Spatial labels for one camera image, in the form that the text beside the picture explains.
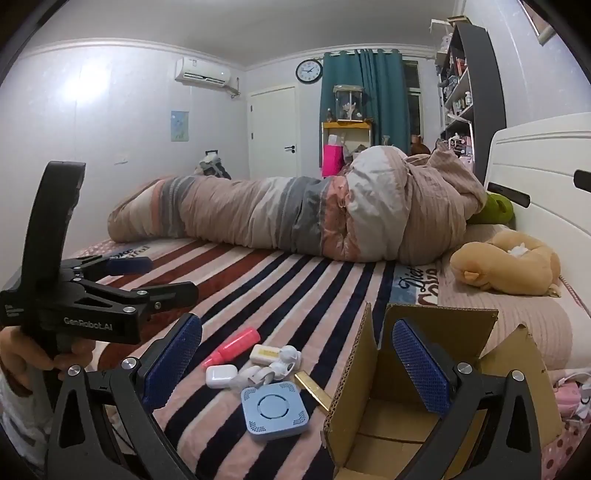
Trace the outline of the person's left hand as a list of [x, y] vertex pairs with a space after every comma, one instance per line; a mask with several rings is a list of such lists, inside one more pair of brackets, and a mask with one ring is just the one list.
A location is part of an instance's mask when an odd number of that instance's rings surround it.
[[30, 380], [33, 368], [59, 370], [58, 378], [63, 380], [70, 366], [77, 364], [84, 368], [90, 364], [95, 346], [93, 340], [77, 339], [70, 353], [51, 359], [19, 327], [6, 327], [1, 331], [1, 369], [12, 391], [17, 396], [27, 397], [33, 391]]

